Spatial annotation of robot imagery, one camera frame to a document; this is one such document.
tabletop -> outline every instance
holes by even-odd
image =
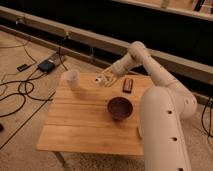
[[[143,155],[139,106],[144,91],[153,85],[150,77],[126,75],[113,86],[103,87],[95,83],[97,75],[81,73],[75,90],[60,78],[38,150]],[[131,94],[122,92],[125,78],[133,79]],[[115,121],[107,111],[107,103],[114,97],[125,97],[133,105],[125,120]]]

dark red bowl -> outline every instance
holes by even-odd
[[[107,109],[115,120],[123,120],[132,114],[132,103],[124,97],[115,97],[107,104]]]

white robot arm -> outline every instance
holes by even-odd
[[[141,98],[141,132],[146,171],[190,171],[191,165],[180,118],[197,110],[193,94],[157,63],[141,42],[134,42],[128,53],[113,63],[97,79],[111,86],[134,67],[143,65],[156,86]]]

white cup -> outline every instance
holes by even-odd
[[[64,72],[63,77],[67,81],[71,90],[75,90],[78,87],[79,71],[77,69],[71,69]]]

gray floor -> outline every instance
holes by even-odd
[[[0,47],[20,44],[13,35],[0,31]],[[26,46],[27,50],[38,62],[49,57],[53,51],[34,43]],[[66,57],[65,65],[68,68],[78,69],[80,72],[100,72],[101,68],[95,67],[71,57]],[[32,61],[27,57],[23,47],[13,49],[0,49],[0,78],[7,73],[15,73],[16,67]],[[31,67],[16,76],[8,76],[4,81],[25,79],[35,67]],[[60,75],[64,72],[59,66],[50,75],[34,81],[35,91],[33,95],[39,98],[47,98],[57,86]],[[16,85],[10,86],[6,94],[16,91]],[[18,96],[11,97],[0,102],[0,115],[8,113],[18,107],[21,102]],[[27,100],[24,108],[16,114],[0,118],[0,123],[5,130],[0,133],[0,147],[7,139],[30,117],[30,115],[41,105],[42,102]],[[36,150],[36,143],[41,133],[42,125],[47,115],[47,103],[38,113],[32,117],[27,124],[0,150],[0,170],[78,170],[78,171],[99,171],[99,170],[144,170],[143,157],[116,156],[62,153],[68,166],[63,168],[53,153]],[[182,122],[183,131],[188,147],[188,152],[193,171],[213,170],[213,151],[210,149],[206,136],[202,133],[200,116],[203,106],[199,105],[198,112],[189,120]]]

